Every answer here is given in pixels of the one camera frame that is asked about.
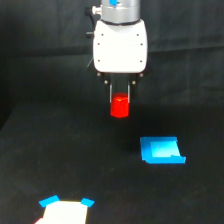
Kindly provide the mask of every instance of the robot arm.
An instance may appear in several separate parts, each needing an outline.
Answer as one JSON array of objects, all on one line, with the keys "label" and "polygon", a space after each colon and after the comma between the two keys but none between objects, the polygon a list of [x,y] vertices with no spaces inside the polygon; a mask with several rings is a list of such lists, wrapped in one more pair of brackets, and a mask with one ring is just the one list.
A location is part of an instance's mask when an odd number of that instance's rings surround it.
[{"label": "robot arm", "polygon": [[140,0],[101,0],[101,6],[92,7],[91,13],[101,16],[92,33],[94,67],[109,86],[111,115],[126,117],[131,92],[144,76],[148,55]]}]

